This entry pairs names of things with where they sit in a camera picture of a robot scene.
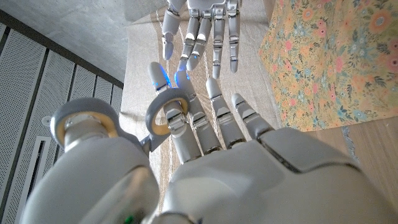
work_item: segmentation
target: blue light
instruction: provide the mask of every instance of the blue light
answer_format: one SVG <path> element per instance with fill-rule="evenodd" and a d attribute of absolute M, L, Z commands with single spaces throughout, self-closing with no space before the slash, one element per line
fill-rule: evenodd
<path fill-rule="evenodd" d="M 166 79 L 167 84 L 171 85 L 170 79 L 167 76 L 167 73 L 165 72 L 165 70 L 163 69 L 163 67 L 161 65 L 160 65 L 160 69 L 162 69 L 163 77 L 164 77 L 164 79 Z"/>

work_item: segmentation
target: gray wall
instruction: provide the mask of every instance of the gray wall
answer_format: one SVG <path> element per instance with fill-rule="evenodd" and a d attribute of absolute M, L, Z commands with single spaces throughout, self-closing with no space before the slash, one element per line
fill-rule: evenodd
<path fill-rule="evenodd" d="M 0 9 L 121 82 L 126 26 L 164 5 L 166 0 L 0 1 Z"/>
<path fill-rule="evenodd" d="M 3 24 L 0 37 L 0 219 L 19 223 L 30 192 L 63 154 L 50 134 L 54 111 L 95 97 L 119 113 L 123 90 Z"/>

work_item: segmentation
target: ventilation grille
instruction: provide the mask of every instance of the ventilation grille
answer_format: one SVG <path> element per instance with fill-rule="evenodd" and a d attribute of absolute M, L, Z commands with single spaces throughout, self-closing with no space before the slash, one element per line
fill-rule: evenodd
<path fill-rule="evenodd" d="M 1 22 L 0 22 L 0 40 L 1 40 L 1 38 L 2 38 L 2 34 L 4 33 L 4 31 L 6 30 L 6 25 L 4 25 L 4 24 L 2 24 Z"/>
<path fill-rule="evenodd" d="M 95 86 L 95 98 L 101 99 L 107 103 L 111 102 L 112 84 L 107 82 L 101 77 L 97 77 L 97 83 Z"/>
<path fill-rule="evenodd" d="M 25 179 L 28 181 L 27 184 L 30 184 L 32 178 L 27 177 L 26 174 L 30 160 L 35 159 L 31 157 L 36 136 L 51 136 L 50 128 L 42 124 L 42 118 L 53 115 L 55 110 L 67 101 L 73 69 L 73 62 L 50 51 L 7 199 L 3 223 L 19 222 L 17 212 L 21 212 L 27 197 L 27 192 L 25 190 L 22 192 L 22 189 Z M 43 175 L 53 165 L 56 146 L 52 139 Z"/>
<path fill-rule="evenodd" d="M 94 82 L 95 75 L 93 73 L 77 66 L 70 100 L 83 97 L 93 97 Z"/>
<path fill-rule="evenodd" d="M 44 52 L 43 46 L 12 30 L 0 56 L 1 198 L 4 196 Z"/>
<path fill-rule="evenodd" d="M 118 115 L 120 113 L 120 107 L 122 105 L 122 95 L 123 95 L 123 90 L 113 85 L 111 106 Z"/>

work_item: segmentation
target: beige carpet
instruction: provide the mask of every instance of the beige carpet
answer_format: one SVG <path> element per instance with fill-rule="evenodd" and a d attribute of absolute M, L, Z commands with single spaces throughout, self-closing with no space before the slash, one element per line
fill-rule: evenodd
<path fill-rule="evenodd" d="M 240 93 L 264 119 L 273 127 L 279 128 L 281 126 L 280 116 L 277 114 L 277 106 L 269 77 L 257 54 L 262 39 L 268 30 L 264 5 L 262 1 L 258 0 L 246 0 L 243 4 L 238 72 L 233 74 L 229 70 L 228 28 L 226 27 L 219 84 L 230 108 L 232 108 L 231 95 Z M 129 49 L 120 122 L 124 130 L 135 134 L 139 139 L 148 134 L 144 116 L 147 107 L 155 98 L 155 91 L 147 74 L 147 66 L 153 61 L 162 64 L 169 74 L 172 85 L 175 86 L 174 73 L 177 71 L 189 20 L 188 11 L 185 8 L 179 33 L 174 38 L 174 54 L 166 62 L 161 56 L 162 42 L 160 38 L 164 11 L 165 7 L 159 9 L 157 13 L 154 12 L 138 20 L 134 25 L 127 28 Z M 212 59 L 213 48 L 210 44 L 195 71 L 188 74 L 206 114 L 214 126 L 215 116 L 205 86 L 207 78 L 209 75 L 211 76 Z M 243 122 L 240 118 L 237 121 L 243 128 Z M 246 129 L 243 128 L 243 130 L 245 136 L 249 138 Z M 150 154 L 150 162 L 159 183 L 161 197 L 163 197 L 172 172 L 180 165 L 170 139 Z"/>

